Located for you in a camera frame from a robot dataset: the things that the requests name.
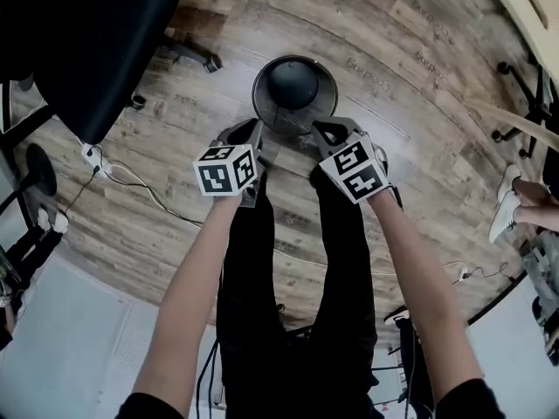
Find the black pants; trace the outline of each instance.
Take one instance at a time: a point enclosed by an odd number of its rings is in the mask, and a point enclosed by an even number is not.
[[[367,392],[376,343],[369,247],[362,213],[320,168],[328,271],[307,345],[289,346],[273,291],[273,208],[263,182],[254,209],[233,220],[217,297],[227,415],[372,417]]]
[[[62,233],[50,230],[45,231],[38,226],[27,231],[7,252],[6,257],[19,273],[21,282],[17,282],[14,278],[7,279],[13,293],[11,306],[15,314],[22,305],[21,298],[24,291],[29,288],[31,278],[35,271],[45,263],[46,259],[51,256],[54,248],[60,243]],[[25,256],[31,247],[35,245],[35,249]]]
[[[399,319],[396,321],[396,326],[400,329],[400,347],[405,379],[408,381],[408,387],[411,385],[410,405],[418,414],[418,419],[429,419],[432,416],[431,412],[435,409],[435,402],[423,350],[410,319]],[[415,347],[415,368],[413,347]]]

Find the black sleeve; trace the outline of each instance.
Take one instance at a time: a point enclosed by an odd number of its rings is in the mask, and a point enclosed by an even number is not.
[[[11,334],[6,331],[5,326],[0,326],[0,351],[2,351],[11,342]]]
[[[138,417],[184,419],[183,415],[161,399],[143,393],[133,393],[122,404],[116,419],[136,419]]]
[[[437,419],[505,419],[493,391],[481,379],[473,379],[458,385],[437,405]]]

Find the person's foot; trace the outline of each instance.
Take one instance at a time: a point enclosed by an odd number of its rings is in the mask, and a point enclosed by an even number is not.
[[[65,234],[68,231],[68,217],[62,211],[56,213],[54,226],[52,227],[57,233]]]
[[[492,244],[495,239],[504,231],[513,228],[516,225],[514,221],[514,210],[521,204],[520,199],[510,190],[503,197],[503,201],[497,209],[497,214],[491,223],[489,230],[489,242]]]
[[[505,169],[503,179],[500,181],[499,189],[497,189],[497,200],[502,203],[508,191],[513,190],[513,181],[520,177],[522,172],[515,164],[509,164]]]
[[[408,319],[410,317],[410,311],[406,306],[398,307],[393,313],[390,313],[385,319],[384,324],[394,325],[399,319]]]
[[[45,207],[40,206],[38,209],[37,225],[45,231],[51,229],[51,222],[49,221],[49,214],[46,212]]]

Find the power strip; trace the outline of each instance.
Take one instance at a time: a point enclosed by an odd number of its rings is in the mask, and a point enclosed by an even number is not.
[[[81,156],[87,160],[93,169],[99,168],[97,175],[100,175],[103,178],[108,178],[108,176],[113,173],[113,167],[105,157],[103,157],[101,163],[101,154],[95,146],[92,146],[91,144],[84,144],[81,148]]]

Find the black chair seat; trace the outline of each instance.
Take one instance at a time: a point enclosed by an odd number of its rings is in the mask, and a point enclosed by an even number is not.
[[[179,0],[38,0],[38,90],[83,142],[96,144],[127,104]]]

